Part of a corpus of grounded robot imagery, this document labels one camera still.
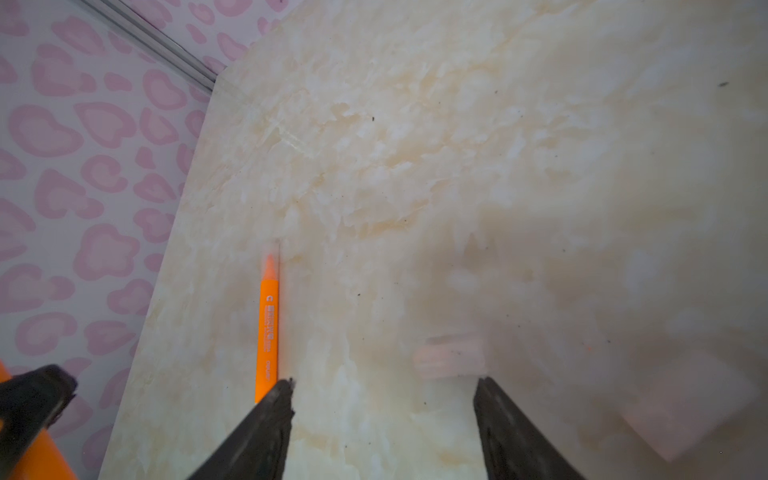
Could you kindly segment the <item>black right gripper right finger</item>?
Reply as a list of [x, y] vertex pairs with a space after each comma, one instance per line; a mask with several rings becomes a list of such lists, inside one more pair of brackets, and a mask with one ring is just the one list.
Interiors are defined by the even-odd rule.
[[478, 380], [473, 407], [490, 479], [583, 480], [492, 378]]

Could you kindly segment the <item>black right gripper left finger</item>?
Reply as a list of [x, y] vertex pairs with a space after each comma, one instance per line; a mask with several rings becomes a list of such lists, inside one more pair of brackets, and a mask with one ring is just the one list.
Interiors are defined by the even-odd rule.
[[285, 470], [295, 381], [279, 380], [190, 480], [280, 480]]

